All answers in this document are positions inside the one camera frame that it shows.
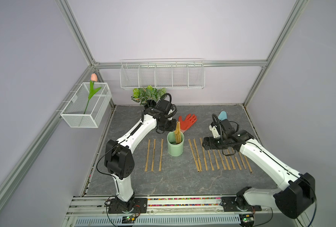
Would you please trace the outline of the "red hand-shaped scraper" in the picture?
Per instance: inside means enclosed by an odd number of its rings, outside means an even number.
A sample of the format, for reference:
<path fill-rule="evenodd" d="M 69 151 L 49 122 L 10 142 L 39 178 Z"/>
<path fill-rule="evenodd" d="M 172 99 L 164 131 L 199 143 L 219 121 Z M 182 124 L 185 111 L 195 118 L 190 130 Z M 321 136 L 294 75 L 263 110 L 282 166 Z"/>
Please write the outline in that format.
<path fill-rule="evenodd" d="M 195 114 L 188 114 L 184 120 L 182 116 L 180 116 L 178 121 L 180 122 L 180 131 L 184 133 L 193 126 L 193 124 L 197 121 L 197 117 Z"/>

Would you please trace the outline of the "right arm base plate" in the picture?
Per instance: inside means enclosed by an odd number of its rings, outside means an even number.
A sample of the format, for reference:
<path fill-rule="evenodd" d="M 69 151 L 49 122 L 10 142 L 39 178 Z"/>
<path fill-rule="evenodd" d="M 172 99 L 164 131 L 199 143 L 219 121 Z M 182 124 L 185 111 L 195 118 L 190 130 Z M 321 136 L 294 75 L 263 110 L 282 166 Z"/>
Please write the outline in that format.
<path fill-rule="evenodd" d="M 220 205 L 224 212 L 257 212 L 262 211 L 261 206 L 249 205 L 243 197 L 224 196 L 221 198 Z"/>

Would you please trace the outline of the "white mesh basket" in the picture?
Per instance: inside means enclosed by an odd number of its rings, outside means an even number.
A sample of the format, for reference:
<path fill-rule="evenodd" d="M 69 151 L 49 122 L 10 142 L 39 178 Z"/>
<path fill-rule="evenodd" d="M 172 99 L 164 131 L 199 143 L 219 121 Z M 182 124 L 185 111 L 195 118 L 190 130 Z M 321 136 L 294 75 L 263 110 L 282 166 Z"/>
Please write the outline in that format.
<path fill-rule="evenodd" d="M 107 83 L 83 82 L 60 111 L 71 128 L 98 128 L 112 98 Z"/>

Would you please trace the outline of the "mint green storage cup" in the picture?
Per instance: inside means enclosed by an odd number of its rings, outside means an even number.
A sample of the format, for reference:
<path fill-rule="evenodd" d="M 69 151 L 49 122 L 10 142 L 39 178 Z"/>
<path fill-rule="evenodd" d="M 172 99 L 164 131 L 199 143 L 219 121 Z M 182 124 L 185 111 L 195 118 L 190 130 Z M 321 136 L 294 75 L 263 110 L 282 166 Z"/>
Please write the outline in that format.
<path fill-rule="evenodd" d="M 168 153 L 173 157 L 178 157 L 183 153 L 184 150 L 184 134 L 181 133 L 181 143 L 176 144 L 176 138 L 174 132 L 169 132 L 167 135 Z"/>

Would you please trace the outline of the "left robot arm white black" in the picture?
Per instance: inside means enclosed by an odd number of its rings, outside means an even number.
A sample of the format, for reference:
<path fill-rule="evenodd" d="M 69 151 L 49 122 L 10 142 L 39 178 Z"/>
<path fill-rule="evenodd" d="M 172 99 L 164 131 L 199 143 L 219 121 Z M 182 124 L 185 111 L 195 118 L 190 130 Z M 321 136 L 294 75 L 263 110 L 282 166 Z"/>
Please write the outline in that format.
<path fill-rule="evenodd" d="M 135 193 L 131 184 L 131 173 L 135 161 L 133 153 L 139 143 L 152 130 L 162 134 L 176 129 L 176 119 L 173 118 L 177 108 L 168 107 L 148 108 L 141 112 L 139 121 L 122 137 L 109 140 L 105 148 L 104 166 L 114 179 L 116 200 L 127 210 L 133 205 Z"/>

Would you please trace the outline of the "pink artificial tulip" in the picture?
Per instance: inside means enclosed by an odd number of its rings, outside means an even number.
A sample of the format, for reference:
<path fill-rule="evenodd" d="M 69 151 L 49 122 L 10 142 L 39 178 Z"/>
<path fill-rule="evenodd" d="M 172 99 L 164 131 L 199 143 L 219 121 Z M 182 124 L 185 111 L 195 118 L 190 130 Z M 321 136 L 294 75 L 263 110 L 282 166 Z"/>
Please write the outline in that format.
<path fill-rule="evenodd" d="M 87 109 L 88 109 L 88 105 L 89 105 L 89 102 L 91 100 L 91 98 L 101 90 L 101 87 L 98 87 L 98 88 L 94 88 L 94 84 L 95 82 L 98 82 L 98 76 L 97 74 L 93 73 L 91 74 L 91 77 L 90 77 L 90 83 L 89 83 L 89 95 L 88 95 L 88 101 L 87 101 L 87 104 L 86 104 L 86 107 L 85 107 L 85 110 L 84 110 L 84 114 L 86 113 Z"/>

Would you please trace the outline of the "thirteenth brown paper straw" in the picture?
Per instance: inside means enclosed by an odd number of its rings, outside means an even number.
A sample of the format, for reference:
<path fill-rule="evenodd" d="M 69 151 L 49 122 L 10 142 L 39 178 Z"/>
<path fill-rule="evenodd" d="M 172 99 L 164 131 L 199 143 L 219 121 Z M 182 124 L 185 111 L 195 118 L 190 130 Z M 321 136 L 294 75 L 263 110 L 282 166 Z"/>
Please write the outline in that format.
<path fill-rule="evenodd" d="M 155 151 L 156 151 L 156 139 L 153 140 L 153 153 L 152 153 L 152 166 L 151 166 L 152 172 L 154 172 Z"/>

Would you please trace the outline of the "aluminium front rail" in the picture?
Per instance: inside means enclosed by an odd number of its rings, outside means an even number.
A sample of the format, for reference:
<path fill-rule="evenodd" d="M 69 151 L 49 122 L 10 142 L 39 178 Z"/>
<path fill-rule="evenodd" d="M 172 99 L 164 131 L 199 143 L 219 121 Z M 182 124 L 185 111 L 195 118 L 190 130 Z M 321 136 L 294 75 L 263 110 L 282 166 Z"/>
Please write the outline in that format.
<path fill-rule="evenodd" d="M 146 215 L 151 214 L 198 214 L 198 213 L 224 213 L 223 207 L 220 205 L 221 198 L 224 196 L 236 195 L 188 195 L 188 196 L 136 196 L 148 198 L 148 208 Z M 114 196 L 107 197 L 77 197 L 72 199 L 67 209 L 68 216 L 89 216 L 103 215 L 108 213 L 108 205 Z M 264 213 L 273 211 L 281 213 L 279 208 L 270 208 L 269 205 L 261 206 L 262 211 L 254 212 Z M 252 213 L 252 212 L 226 212 L 230 214 L 236 213 Z"/>

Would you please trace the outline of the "teal small spatula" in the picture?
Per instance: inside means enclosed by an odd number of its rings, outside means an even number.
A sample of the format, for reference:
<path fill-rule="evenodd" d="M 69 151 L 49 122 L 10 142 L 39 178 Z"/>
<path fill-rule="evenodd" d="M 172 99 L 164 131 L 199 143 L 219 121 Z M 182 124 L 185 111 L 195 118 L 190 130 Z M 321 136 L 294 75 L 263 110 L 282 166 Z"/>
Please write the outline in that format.
<path fill-rule="evenodd" d="M 218 119 L 220 121 L 223 121 L 223 120 L 227 119 L 227 113 L 225 111 L 221 111 L 218 115 Z"/>

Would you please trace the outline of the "bundle of brown paper straws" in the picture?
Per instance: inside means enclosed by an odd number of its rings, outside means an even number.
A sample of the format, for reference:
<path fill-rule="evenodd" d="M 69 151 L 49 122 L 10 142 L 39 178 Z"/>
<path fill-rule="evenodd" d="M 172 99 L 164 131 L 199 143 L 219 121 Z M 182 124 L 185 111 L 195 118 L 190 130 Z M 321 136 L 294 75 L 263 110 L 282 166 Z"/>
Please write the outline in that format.
<path fill-rule="evenodd" d="M 178 145 L 178 144 L 180 144 L 182 142 L 181 131 L 180 131 L 180 121 L 177 121 L 176 129 L 174 131 L 174 134 L 175 134 L 176 144 Z"/>

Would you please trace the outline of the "eleventh brown paper straw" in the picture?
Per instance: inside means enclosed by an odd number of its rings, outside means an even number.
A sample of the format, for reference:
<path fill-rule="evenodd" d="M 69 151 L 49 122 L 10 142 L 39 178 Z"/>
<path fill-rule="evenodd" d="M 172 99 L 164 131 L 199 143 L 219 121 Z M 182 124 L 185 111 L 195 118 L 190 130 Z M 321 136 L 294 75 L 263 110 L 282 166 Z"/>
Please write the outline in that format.
<path fill-rule="evenodd" d="M 245 155 L 244 155 L 244 158 L 245 158 L 245 161 L 246 161 L 246 164 L 248 166 L 248 169 L 249 169 L 250 173 L 253 174 L 253 170 L 252 170 L 251 165 L 250 165 L 250 163 L 248 161 L 248 158 Z"/>

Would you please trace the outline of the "twelfth brown paper straw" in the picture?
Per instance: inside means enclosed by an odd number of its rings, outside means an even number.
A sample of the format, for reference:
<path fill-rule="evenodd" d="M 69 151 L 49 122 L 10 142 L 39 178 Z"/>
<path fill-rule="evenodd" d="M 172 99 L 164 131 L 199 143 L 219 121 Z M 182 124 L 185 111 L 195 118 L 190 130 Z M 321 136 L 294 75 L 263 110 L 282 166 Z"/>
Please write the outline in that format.
<path fill-rule="evenodd" d="M 163 147 L 164 147 L 163 143 L 164 143 L 164 139 L 162 138 L 161 139 L 160 157 L 159 157 L 159 172 L 161 172 L 161 170 L 162 170 L 162 156 L 163 156 Z"/>

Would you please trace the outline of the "green artificial plant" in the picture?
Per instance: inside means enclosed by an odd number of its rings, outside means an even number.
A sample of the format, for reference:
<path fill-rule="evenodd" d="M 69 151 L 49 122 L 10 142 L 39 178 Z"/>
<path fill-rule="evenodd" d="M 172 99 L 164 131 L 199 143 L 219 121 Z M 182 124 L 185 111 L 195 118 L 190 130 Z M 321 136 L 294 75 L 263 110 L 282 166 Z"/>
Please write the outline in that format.
<path fill-rule="evenodd" d="M 149 85 L 144 88 L 135 88 L 131 99 L 146 108 L 154 107 L 165 93 L 165 88 L 157 89 Z"/>

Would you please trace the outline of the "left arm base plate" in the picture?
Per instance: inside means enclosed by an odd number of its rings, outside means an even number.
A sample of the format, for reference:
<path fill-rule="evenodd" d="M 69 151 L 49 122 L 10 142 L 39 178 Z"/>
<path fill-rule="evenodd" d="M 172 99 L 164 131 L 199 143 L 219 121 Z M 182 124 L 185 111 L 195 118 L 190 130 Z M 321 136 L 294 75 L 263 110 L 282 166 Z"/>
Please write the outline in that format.
<path fill-rule="evenodd" d="M 108 205 L 109 214 L 123 214 L 123 213 L 146 213 L 148 208 L 148 198 L 146 197 L 132 197 L 125 202 L 118 198 L 110 200 Z"/>

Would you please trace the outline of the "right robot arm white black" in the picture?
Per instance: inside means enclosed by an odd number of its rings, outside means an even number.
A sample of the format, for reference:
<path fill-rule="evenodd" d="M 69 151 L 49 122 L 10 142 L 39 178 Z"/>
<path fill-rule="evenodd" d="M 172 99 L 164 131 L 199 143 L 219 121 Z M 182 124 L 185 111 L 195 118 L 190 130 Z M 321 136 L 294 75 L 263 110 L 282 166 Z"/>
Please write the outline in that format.
<path fill-rule="evenodd" d="M 266 150 L 250 133 L 240 130 L 229 135 L 205 137 L 205 150 L 233 148 L 251 159 L 276 183 L 276 189 L 245 187 L 236 194 L 236 206 L 245 210 L 250 206 L 266 206 L 279 209 L 289 218 L 296 219 L 316 203 L 315 179 L 308 173 L 301 174 L 280 161 Z"/>

